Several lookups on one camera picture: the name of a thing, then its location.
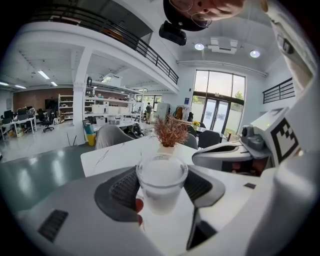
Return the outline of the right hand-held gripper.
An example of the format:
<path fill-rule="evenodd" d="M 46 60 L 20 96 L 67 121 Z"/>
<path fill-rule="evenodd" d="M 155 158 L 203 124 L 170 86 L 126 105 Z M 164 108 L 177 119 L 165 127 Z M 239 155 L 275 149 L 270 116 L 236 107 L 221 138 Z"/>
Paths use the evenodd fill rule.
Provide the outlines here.
<path fill-rule="evenodd" d="M 261 175 L 278 167 L 300 148 L 285 115 L 289 107 L 267 111 L 242 127 L 239 141 L 227 141 L 198 150 L 192 155 L 195 166 L 231 173 L 239 163 L 241 175 Z"/>

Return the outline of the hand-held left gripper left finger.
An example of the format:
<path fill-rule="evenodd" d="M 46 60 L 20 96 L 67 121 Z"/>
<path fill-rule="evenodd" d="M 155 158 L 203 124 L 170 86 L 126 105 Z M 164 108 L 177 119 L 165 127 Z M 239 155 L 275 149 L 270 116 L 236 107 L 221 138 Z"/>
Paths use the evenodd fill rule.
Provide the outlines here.
<path fill-rule="evenodd" d="M 69 182 L 18 217 L 46 256 L 156 256 L 136 211 L 135 167 Z"/>

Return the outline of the white cup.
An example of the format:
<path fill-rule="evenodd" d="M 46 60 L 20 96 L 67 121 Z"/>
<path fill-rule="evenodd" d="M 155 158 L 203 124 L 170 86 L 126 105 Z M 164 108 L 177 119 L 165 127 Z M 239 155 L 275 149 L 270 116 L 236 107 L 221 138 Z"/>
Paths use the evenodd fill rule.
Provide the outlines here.
<path fill-rule="evenodd" d="M 175 208 L 188 174 L 188 166 L 172 154 L 145 157 L 136 165 L 143 197 L 156 215 L 166 215 Z"/>

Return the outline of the grey upholstered chair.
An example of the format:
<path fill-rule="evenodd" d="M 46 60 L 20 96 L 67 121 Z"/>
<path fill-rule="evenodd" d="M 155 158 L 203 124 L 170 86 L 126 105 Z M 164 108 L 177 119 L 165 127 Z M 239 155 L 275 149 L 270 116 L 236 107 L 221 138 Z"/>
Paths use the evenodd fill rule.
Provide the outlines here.
<path fill-rule="evenodd" d="M 186 138 L 186 141 L 184 142 L 184 145 L 195 150 L 198 149 L 198 143 L 197 143 L 196 137 L 190 133 L 187 134 L 187 138 Z"/>
<path fill-rule="evenodd" d="M 134 140 L 116 125 L 106 124 L 97 131 L 95 150 L 123 144 Z"/>

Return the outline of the potted reddish dried plant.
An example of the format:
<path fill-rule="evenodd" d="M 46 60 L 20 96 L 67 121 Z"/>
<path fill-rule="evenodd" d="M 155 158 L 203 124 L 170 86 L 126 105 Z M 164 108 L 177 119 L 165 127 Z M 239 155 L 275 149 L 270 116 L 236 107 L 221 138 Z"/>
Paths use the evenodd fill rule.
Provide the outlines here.
<path fill-rule="evenodd" d="M 159 141 L 158 153 L 173 154 L 177 144 L 184 144 L 188 138 L 188 125 L 174 117 L 157 117 L 154 123 L 155 135 Z"/>

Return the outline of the glass entrance doors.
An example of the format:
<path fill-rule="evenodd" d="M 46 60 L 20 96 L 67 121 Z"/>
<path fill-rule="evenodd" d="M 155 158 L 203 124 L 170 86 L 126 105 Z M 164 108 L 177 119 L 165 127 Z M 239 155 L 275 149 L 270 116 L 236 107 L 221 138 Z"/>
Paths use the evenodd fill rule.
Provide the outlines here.
<path fill-rule="evenodd" d="M 197 70 L 191 109 L 203 128 L 236 135 L 243 115 L 246 78 L 233 73 Z"/>

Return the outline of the white marble dining table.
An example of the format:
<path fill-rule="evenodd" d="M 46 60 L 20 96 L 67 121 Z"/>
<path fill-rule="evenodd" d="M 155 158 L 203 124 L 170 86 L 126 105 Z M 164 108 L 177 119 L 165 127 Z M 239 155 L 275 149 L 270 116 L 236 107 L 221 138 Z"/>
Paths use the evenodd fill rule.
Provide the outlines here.
<path fill-rule="evenodd" d="M 145 136 L 83 153 L 80 158 L 85 177 L 91 177 L 135 166 L 141 159 L 161 153 L 172 154 L 184 163 L 192 165 L 192 156 L 195 152 L 195 149 L 179 143 L 174 147 L 164 147 L 157 137 Z"/>

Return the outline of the yellow bin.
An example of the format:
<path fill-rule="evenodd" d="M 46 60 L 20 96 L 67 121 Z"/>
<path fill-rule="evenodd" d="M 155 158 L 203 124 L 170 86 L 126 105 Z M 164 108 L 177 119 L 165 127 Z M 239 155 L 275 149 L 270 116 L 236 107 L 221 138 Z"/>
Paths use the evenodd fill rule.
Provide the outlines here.
<path fill-rule="evenodd" d="M 90 125 L 85 125 L 84 126 L 84 130 L 85 130 L 85 133 L 86 133 L 88 144 L 90 146 L 95 146 L 95 144 L 96 144 L 96 133 L 94 131 L 93 126 L 91 124 Z"/>

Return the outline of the white office desks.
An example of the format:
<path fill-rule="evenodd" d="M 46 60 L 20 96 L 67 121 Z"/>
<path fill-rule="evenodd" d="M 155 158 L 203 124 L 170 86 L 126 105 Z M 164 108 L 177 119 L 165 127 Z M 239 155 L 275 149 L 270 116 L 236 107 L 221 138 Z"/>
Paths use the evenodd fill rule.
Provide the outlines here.
<path fill-rule="evenodd" d="M 20 108 L 15 113 L 11 110 L 5 111 L 4 119 L 0 120 L 0 132 L 3 140 L 5 140 L 5 133 L 11 129 L 11 126 L 14 126 L 13 130 L 16 136 L 19 137 L 17 125 L 21 124 L 26 124 L 26 130 L 23 131 L 24 133 L 27 133 L 29 130 L 31 130 L 32 133 L 37 131 L 36 112 L 33 108 Z"/>

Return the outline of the white open shelf unit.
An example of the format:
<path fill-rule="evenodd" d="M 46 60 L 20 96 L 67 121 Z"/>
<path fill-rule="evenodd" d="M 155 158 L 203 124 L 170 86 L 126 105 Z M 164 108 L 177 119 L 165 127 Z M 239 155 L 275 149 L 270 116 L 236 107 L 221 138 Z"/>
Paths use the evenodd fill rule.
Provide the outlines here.
<path fill-rule="evenodd" d="M 58 95 L 58 121 L 63 123 L 64 121 L 73 120 L 73 95 Z"/>

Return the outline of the white storage shelving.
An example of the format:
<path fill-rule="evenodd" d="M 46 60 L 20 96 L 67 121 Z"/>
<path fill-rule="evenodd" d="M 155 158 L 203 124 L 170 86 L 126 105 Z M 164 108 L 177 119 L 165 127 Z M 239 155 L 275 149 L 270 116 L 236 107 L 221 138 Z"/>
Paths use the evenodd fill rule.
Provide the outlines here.
<path fill-rule="evenodd" d="M 84 118 L 130 118 L 141 122 L 142 102 L 137 100 L 139 90 L 121 85 L 122 78 L 108 74 L 103 81 L 86 78 L 82 116 Z"/>

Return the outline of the white ceiling air conditioner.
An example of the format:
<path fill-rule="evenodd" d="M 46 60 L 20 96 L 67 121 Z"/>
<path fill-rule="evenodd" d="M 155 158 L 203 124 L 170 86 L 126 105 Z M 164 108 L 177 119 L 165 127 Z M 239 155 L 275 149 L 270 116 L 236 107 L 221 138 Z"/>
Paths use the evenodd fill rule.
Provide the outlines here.
<path fill-rule="evenodd" d="M 210 44 L 207 46 L 207 48 L 213 53 L 234 55 L 238 49 L 238 40 L 222 37 L 211 37 Z"/>

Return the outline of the black balcony railing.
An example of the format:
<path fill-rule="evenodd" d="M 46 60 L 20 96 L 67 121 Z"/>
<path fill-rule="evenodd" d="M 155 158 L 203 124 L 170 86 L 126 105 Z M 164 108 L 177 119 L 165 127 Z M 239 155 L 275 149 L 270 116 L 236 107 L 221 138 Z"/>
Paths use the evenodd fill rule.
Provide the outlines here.
<path fill-rule="evenodd" d="M 91 10 L 62 3 L 47 3 L 37 7 L 28 22 L 64 23 L 108 36 L 145 57 L 172 82 L 178 83 L 176 72 L 145 40 L 123 25 Z"/>

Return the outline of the person's thin-rimmed glasses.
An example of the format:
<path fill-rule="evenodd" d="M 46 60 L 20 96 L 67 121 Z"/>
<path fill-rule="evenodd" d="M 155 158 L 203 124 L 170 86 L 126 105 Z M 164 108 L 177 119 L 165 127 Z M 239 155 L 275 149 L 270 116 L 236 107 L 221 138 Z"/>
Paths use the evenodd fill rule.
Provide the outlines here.
<path fill-rule="evenodd" d="M 211 23 L 211 18 L 205 13 L 195 13 L 192 11 L 193 0 L 169 0 L 169 3 L 187 18 L 190 18 L 197 26 L 207 28 Z"/>

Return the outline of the black wall screen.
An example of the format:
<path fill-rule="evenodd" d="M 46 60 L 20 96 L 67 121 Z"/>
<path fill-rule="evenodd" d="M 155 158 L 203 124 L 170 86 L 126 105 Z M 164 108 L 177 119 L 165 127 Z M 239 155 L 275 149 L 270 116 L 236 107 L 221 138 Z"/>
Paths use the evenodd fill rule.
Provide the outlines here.
<path fill-rule="evenodd" d="M 45 99 L 45 109 L 56 109 L 59 106 L 59 100 L 57 98 Z"/>

